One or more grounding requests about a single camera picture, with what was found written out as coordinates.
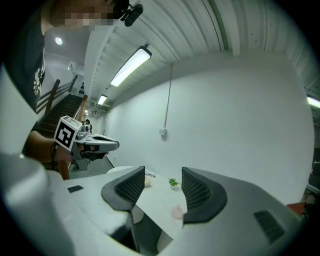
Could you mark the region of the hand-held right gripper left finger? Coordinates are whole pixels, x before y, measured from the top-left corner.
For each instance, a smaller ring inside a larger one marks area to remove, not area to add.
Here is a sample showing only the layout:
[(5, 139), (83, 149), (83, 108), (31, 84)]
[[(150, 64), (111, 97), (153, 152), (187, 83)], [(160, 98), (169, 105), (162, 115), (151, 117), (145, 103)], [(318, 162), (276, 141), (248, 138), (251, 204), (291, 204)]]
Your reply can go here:
[(145, 188), (145, 167), (128, 167), (64, 182), (77, 206), (104, 234), (138, 252), (136, 224), (144, 214), (137, 206)]

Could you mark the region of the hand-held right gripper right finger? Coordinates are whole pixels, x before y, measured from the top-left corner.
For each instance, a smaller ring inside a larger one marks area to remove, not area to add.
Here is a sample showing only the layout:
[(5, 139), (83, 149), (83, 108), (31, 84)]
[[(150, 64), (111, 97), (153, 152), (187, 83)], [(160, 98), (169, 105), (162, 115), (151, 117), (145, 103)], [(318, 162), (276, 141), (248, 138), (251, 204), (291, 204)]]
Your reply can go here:
[(299, 218), (259, 186), (183, 167), (187, 212), (182, 232), (159, 256), (279, 256)]

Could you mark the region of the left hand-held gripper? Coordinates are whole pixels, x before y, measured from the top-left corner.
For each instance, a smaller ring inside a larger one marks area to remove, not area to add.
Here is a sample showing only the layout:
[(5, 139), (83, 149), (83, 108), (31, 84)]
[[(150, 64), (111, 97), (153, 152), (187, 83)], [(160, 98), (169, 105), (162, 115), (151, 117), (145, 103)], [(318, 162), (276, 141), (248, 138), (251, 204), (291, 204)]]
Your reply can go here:
[(90, 134), (86, 125), (82, 125), (80, 121), (68, 115), (59, 119), (54, 140), (59, 146), (70, 152), (74, 164), (73, 172), (82, 172), (88, 169), (84, 155), (78, 150), (78, 144), (95, 146), (96, 152), (111, 152), (120, 146), (117, 141), (110, 141), (112, 139), (107, 136)]

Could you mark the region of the pink small object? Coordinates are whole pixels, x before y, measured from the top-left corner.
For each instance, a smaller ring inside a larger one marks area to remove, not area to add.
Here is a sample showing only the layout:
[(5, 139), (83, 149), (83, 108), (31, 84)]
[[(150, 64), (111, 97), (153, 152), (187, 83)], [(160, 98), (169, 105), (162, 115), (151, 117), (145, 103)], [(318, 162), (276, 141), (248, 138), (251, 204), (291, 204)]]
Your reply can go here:
[(170, 215), (176, 220), (182, 220), (187, 211), (188, 210), (185, 205), (178, 204), (171, 209)]

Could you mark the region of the person's left forearm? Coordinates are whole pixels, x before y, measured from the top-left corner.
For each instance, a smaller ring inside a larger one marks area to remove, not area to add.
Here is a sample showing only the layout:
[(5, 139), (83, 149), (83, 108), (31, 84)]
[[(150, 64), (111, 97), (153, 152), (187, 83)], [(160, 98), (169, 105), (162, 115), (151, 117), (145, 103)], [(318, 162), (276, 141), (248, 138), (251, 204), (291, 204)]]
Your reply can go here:
[[(46, 138), (37, 131), (31, 131), (27, 137), (24, 145), (24, 154), (27, 157), (35, 159), (41, 163), (48, 163), (52, 161), (52, 150), (54, 148), (55, 140), (53, 138)], [(61, 146), (58, 146), (54, 161), (71, 161), (72, 157), (69, 151)]]

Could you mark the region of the person's left hand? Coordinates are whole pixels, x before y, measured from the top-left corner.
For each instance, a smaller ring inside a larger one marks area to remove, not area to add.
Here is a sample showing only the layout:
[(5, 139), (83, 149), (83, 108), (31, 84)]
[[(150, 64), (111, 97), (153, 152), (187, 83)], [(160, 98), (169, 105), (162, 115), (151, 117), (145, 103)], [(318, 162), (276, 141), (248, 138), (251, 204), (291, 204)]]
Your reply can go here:
[(105, 156), (105, 153), (96, 152), (96, 147), (94, 145), (78, 144), (77, 148), (82, 159), (95, 161), (101, 160)]

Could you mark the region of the dark staircase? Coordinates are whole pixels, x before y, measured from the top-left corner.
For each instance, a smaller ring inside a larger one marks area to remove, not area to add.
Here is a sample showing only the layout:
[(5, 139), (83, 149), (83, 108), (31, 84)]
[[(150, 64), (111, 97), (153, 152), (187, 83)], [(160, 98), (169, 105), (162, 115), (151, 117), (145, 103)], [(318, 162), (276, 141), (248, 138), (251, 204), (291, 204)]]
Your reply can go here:
[(50, 110), (39, 122), (37, 131), (44, 137), (52, 139), (61, 117), (74, 117), (83, 99), (79, 96), (68, 95)]

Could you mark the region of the red storage box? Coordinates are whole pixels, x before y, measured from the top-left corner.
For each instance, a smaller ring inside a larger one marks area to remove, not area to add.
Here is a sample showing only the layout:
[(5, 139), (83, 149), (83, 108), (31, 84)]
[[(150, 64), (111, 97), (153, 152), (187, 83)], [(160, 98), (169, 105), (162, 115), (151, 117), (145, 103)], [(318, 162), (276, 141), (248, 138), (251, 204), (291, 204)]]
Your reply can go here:
[(306, 201), (288, 204), (287, 207), (292, 210), (297, 216), (300, 216), (305, 209)]

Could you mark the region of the dark stair handrail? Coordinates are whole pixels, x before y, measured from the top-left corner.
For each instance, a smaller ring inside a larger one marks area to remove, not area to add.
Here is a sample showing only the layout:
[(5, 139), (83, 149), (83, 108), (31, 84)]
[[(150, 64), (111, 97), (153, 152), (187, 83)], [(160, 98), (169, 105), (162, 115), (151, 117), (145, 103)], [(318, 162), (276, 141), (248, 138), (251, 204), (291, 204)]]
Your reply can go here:
[(53, 85), (52, 90), (48, 91), (40, 97), (39, 102), (36, 106), (36, 114), (38, 115), (40, 112), (45, 110), (44, 114), (47, 115), (51, 111), (54, 100), (59, 98), (66, 92), (70, 93), (77, 79), (78, 75), (76, 75), (71, 82), (65, 83), (63, 85), (60, 85), (61, 80), (57, 79)]

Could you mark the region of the person's black printed t-shirt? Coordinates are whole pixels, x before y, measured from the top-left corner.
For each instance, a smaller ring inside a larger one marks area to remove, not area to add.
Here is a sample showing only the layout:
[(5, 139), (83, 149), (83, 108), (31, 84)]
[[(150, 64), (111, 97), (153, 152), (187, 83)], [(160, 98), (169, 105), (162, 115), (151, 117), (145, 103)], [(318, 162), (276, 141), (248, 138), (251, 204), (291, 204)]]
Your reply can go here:
[(46, 73), (45, 36), (41, 21), (39, 12), (28, 19), (4, 61), (11, 80), (33, 110), (36, 110), (40, 100)]

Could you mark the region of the white wall conduit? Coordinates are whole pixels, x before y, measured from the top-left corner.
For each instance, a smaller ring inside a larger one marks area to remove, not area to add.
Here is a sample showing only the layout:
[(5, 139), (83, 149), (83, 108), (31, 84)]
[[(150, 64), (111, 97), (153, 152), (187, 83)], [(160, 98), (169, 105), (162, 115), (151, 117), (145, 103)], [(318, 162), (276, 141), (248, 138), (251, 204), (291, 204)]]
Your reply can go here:
[(169, 74), (169, 81), (168, 81), (168, 94), (167, 94), (165, 115), (164, 115), (164, 121), (163, 121), (163, 128), (164, 129), (166, 129), (166, 126), (167, 126), (169, 102), (170, 102), (171, 87), (172, 87), (173, 69), (174, 69), (174, 64), (172, 63), (172, 64), (170, 64), (170, 74)]

